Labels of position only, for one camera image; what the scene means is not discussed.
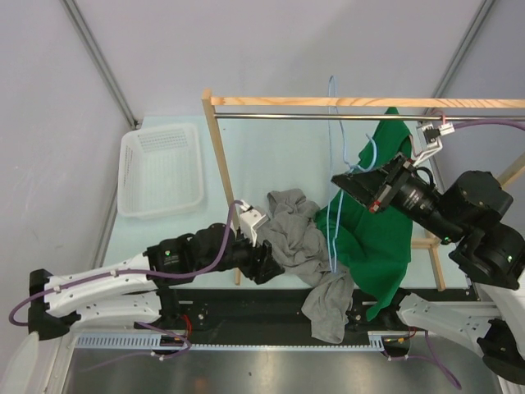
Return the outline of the blue wire hanger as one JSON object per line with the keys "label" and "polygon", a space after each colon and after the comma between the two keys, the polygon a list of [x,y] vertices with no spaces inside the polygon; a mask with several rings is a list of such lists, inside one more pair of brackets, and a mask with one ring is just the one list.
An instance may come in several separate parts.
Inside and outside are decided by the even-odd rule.
{"label": "blue wire hanger", "polygon": [[[327,86],[327,94],[330,98],[335,97],[337,94],[337,82],[336,82],[335,76],[329,77],[328,86]],[[377,142],[370,135],[366,135],[370,145],[372,146],[372,159],[367,167],[363,167],[360,164],[350,164],[347,159],[345,128],[343,126],[342,120],[338,120],[338,124],[340,128],[341,137],[343,140],[343,148],[342,148],[343,162],[348,167],[348,171],[346,173],[350,174],[353,172],[370,172],[377,163]],[[328,132],[329,163],[330,163],[329,175],[330,177],[333,177],[335,175],[334,173],[334,152],[333,152],[333,141],[332,141],[330,121],[327,122],[327,132]],[[329,201],[326,206],[326,242],[327,242],[327,248],[328,248],[330,270],[331,270],[331,273],[334,273],[334,274],[338,273],[338,252],[337,252],[336,242],[337,242],[339,232],[340,232],[340,217],[341,217],[343,201],[344,201],[344,196],[340,192],[338,205],[337,205],[337,211],[336,211],[336,224],[333,230],[331,230],[330,228],[331,201]]]}

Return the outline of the grey t shirt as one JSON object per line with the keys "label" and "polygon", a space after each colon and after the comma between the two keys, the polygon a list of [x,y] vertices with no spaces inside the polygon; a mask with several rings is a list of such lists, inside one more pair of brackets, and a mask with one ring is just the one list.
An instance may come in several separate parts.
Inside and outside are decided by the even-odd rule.
{"label": "grey t shirt", "polygon": [[311,337],[330,344],[344,340],[354,280],[347,268],[331,271],[326,237],[315,223],[321,209],[302,190],[267,193],[270,219],[258,240],[272,245],[272,256],[287,274],[311,287],[301,312],[310,320]]}

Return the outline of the green t shirt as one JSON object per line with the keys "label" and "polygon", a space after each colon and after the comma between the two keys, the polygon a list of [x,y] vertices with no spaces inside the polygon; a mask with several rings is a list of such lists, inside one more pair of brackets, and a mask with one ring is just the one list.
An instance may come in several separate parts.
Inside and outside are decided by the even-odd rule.
{"label": "green t shirt", "polygon": [[[403,121],[380,121],[358,154],[353,174],[386,164],[398,153],[408,155],[411,132]],[[343,191],[315,217],[317,229],[330,237],[329,251],[335,251],[339,266],[349,270],[359,289],[373,296],[374,306],[366,312],[368,321],[388,307],[403,281],[411,261],[413,222],[389,207],[371,213]]]}

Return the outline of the pink wire hanger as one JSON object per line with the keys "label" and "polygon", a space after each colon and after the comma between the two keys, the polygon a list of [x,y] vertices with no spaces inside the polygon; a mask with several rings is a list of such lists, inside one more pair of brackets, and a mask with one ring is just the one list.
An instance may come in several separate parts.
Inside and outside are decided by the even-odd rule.
{"label": "pink wire hanger", "polygon": [[[438,116],[440,118],[440,120],[441,120],[441,125],[445,125],[447,123],[446,115],[440,109],[432,109],[428,113],[428,115]],[[409,136],[409,140],[410,140],[410,143],[411,143],[412,156],[413,156],[413,159],[416,162],[423,162],[425,159],[430,158],[432,153],[436,153],[436,152],[439,151],[439,149],[437,148],[438,143],[435,142],[435,147],[433,147],[432,144],[431,144],[431,147],[429,147],[427,145],[426,147],[423,147],[422,150],[419,153],[417,153],[416,150],[415,150],[416,145],[415,145],[415,139],[414,139],[413,135]]]}

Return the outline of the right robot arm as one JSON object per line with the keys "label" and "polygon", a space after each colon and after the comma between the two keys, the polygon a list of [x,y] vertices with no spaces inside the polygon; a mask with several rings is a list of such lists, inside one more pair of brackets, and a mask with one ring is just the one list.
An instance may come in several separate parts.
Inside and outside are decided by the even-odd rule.
{"label": "right robot arm", "polygon": [[370,172],[339,174],[331,181],[372,213],[394,208],[437,236],[454,243],[449,257],[488,294],[500,311],[482,318],[448,309],[419,295],[398,290],[378,309],[380,323],[397,329],[403,323],[453,341],[482,358],[499,377],[524,383],[524,239],[502,223],[513,203],[489,173],[466,171],[445,192],[422,169],[398,153]]}

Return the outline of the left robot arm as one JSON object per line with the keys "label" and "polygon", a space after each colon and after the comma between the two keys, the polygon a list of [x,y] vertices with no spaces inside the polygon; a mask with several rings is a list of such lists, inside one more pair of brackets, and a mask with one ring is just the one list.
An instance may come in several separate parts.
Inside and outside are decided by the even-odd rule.
{"label": "left robot arm", "polygon": [[285,271],[269,241],[254,244],[221,223],[161,241],[106,268],[65,276],[38,269],[30,274],[28,330],[45,341],[89,326],[176,328],[185,311],[175,286],[234,268],[257,285]]}

